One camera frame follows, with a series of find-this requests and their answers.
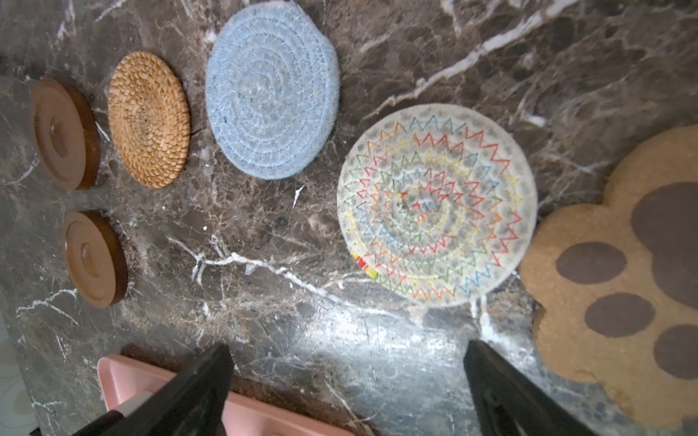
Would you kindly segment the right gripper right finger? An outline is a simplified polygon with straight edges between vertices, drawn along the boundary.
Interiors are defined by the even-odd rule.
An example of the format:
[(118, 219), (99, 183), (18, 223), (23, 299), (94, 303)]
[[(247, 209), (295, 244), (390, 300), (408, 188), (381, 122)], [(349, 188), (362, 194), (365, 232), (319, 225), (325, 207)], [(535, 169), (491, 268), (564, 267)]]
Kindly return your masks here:
[(465, 373), (483, 435), (592, 435), (483, 341), (470, 341)]

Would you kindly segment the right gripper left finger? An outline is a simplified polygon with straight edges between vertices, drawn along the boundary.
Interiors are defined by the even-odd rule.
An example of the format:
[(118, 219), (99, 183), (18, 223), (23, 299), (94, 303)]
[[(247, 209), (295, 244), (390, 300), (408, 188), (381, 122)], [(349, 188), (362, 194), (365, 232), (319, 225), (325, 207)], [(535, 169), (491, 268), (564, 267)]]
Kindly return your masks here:
[(147, 399), (106, 412), (78, 435), (225, 435), (222, 421), (234, 361), (218, 344)]

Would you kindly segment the brown wooden coaster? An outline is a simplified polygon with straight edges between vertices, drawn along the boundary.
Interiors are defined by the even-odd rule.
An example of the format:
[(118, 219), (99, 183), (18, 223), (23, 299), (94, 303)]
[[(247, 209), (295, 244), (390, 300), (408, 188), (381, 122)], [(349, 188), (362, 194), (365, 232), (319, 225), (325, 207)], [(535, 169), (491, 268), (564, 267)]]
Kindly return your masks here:
[(119, 238), (98, 211), (72, 212), (62, 231), (65, 265), (79, 294), (96, 308), (127, 293), (127, 260)]
[(46, 77), (32, 90), (36, 148), (48, 176), (67, 191), (91, 188), (100, 161), (93, 113), (76, 87)]

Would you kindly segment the woven rattan coaster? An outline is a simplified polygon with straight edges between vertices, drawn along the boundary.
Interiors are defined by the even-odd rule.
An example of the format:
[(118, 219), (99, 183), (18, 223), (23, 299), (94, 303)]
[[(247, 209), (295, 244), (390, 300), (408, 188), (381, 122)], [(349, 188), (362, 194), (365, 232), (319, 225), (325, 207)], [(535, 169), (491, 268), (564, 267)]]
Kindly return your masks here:
[(125, 56), (108, 89), (108, 123), (125, 168), (141, 185), (159, 189), (183, 170), (190, 114), (181, 82), (160, 57)]

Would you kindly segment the blue woven coaster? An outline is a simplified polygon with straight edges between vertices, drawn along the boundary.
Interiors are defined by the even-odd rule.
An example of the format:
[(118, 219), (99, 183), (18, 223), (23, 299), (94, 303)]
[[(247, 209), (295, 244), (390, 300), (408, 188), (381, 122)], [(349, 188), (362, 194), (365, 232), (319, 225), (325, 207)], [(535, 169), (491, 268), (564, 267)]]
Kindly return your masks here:
[(246, 174), (276, 180), (301, 172), (327, 142), (339, 96), (336, 49), (293, 2), (249, 5), (214, 42), (207, 116), (216, 143)]

